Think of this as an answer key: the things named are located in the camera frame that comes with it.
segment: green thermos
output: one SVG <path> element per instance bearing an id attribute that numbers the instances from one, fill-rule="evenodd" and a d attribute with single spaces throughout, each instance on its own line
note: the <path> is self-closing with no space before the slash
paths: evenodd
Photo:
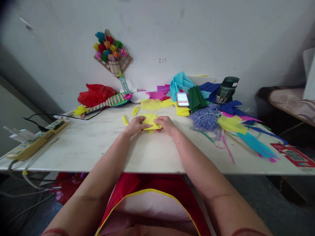
<path id="1" fill-rule="evenodd" d="M 232 96 L 235 92 L 235 88 L 237 87 L 237 83 L 239 82 L 239 78 L 228 76 L 225 77 L 223 82 L 221 83 L 215 104 L 225 104 L 232 101 Z"/>

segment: hand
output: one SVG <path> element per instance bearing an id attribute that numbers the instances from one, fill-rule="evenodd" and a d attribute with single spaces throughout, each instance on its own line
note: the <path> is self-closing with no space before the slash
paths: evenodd
<path id="1" fill-rule="evenodd" d="M 134 136 L 138 131 L 141 130 L 141 133 L 144 132 L 143 129 L 151 127 L 149 124 L 142 124 L 142 122 L 146 119 L 145 116 L 138 116 L 132 119 L 130 124 L 123 131 L 125 134 Z"/>
<path id="2" fill-rule="evenodd" d="M 157 120 L 154 120 L 154 122 L 161 125 L 169 136 L 172 136 L 178 130 L 176 125 L 174 125 L 173 121 L 168 116 L 159 116 Z M 154 132 L 160 133 L 161 129 L 156 129 Z"/>

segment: forearm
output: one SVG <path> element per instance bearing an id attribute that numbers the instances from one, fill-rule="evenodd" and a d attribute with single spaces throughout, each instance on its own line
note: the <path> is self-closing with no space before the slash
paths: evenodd
<path id="1" fill-rule="evenodd" d="M 230 236 L 241 228 L 271 235 L 256 212 L 218 168 L 181 131 L 172 136 L 184 169 L 202 195 L 218 235 Z"/>
<path id="2" fill-rule="evenodd" d="M 94 235 L 123 170 L 129 140 L 124 133 L 117 137 L 46 230 L 61 228 L 69 236 Z"/>

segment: paper flower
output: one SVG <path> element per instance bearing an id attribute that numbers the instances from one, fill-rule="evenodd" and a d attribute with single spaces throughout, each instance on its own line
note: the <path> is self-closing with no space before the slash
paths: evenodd
<path id="1" fill-rule="evenodd" d="M 111 52 L 110 52 L 109 50 L 107 50 L 107 49 L 103 51 L 103 54 L 104 54 L 106 57 L 107 57 L 110 53 L 111 53 Z"/>
<path id="2" fill-rule="evenodd" d="M 94 48 L 96 51 L 98 51 L 98 44 L 94 44 L 94 45 L 93 45 L 93 48 Z"/>
<path id="3" fill-rule="evenodd" d="M 110 43 L 110 41 L 106 41 L 106 42 L 104 42 L 104 45 L 105 45 L 105 47 L 106 47 L 107 49 L 109 49 L 110 46 L 111 46 L 111 43 Z"/>
<path id="4" fill-rule="evenodd" d="M 105 50 L 105 45 L 104 44 L 99 44 L 98 45 L 98 50 L 103 53 L 103 51 Z"/>
<path id="5" fill-rule="evenodd" d="M 132 99 L 132 94 L 131 94 L 131 93 L 127 93 L 127 94 L 125 95 L 125 98 L 126 98 L 127 100 Z"/>
<path id="6" fill-rule="evenodd" d="M 104 54 L 102 54 L 102 61 L 104 61 L 104 62 L 108 61 L 108 57 L 105 56 Z"/>
<path id="7" fill-rule="evenodd" d="M 118 52 L 113 52 L 114 57 L 119 58 L 119 53 Z"/>
<path id="8" fill-rule="evenodd" d="M 78 105 L 78 108 L 73 111 L 74 115 L 82 115 L 83 113 L 87 112 L 89 108 L 85 109 L 85 106 Z"/>
<path id="9" fill-rule="evenodd" d="M 110 41 L 111 44 L 114 42 L 114 39 L 110 36 L 107 36 L 106 39 L 107 41 Z"/>
<path id="10" fill-rule="evenodd" d="M 115 57 L 113 56 L 113 54 L 109 54 L 107 57 L 110 61 L 115 61 Z"/>
<path id="11" fill-rule="evenodd" d="M 122 48 L 122 42 L 116 40 L 116 47 L 117 48 Z"/>
<path id="12" fill-rule="evenodd" d="M 103 32 L 97 32 L 95 36 L 102 41 L 105 41 L 105 34 Z"/>
<path id="13" fill-rule="evenodd" d="M 116 48 L 116 46 L 115 46 L 114 44 L 112 44 L 109 49 L 110 49 L 111 51 L 116 51 L 116 50 L 117 50 L 117 48 Z"/>
<path id="14" fill-rule="evenodd" d="M 128 53 L 127 53 L 124 49 L 121 49 L 121 54 L 122 54 L 124 57 L 127 57 L 127 56 L 128 56 Z"/>
<path id="15" fill-rule="evenodd" d="M 97 51 L 95 57 L 97 59 L 101 60 L 102 59 L 102 53 L 100 51 Z"/>

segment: table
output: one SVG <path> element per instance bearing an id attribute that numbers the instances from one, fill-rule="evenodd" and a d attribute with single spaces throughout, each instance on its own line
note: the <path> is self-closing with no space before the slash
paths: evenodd
<path id="1" fill-rule="evenodd" d="M 90 172 L 116 137 L 125 129 L 122 116 L 125 115 L 129 122 L 132 120 L 135 106 L 140 107 L 140 104 L 128 103 L 119 108 L 108 108 L 90 121 L 67 120 L 68 125 L 42 147 L 38 159 L 28 170 Z M 223 174 L 306 175 L 270 145 L 270 143 L 278 143 L 279 140 L 267 134 L 262 134 L 259 140 L 273 150 L 281 161 L 271 163 L 266 158 L 254 156 L 226 135 L 227 145 L 236 163 L 233 164 L 227 149 L 216 147 L 216 145 L 224 147 L 222 141 L 214 145 L 201 133 L 191 130 L 192 120 L 176 116 L 175 107 L 156 111 L 140 109 L 137 115 L 146 113 L 169 116 Z M 254 130 L 250 132 L 258 136 L 258 132 Z M 31 159 L 14 164 L 14 169 L 23 170 Z M 0 160 L 0 170 L 6 170 L 10 162 L 11 160 L 6 158 Z M 185 173 L 185 170 L 174 141 L 162 131 L 152 134 L 138 133 L 132 137 L 124 172 Z"/>

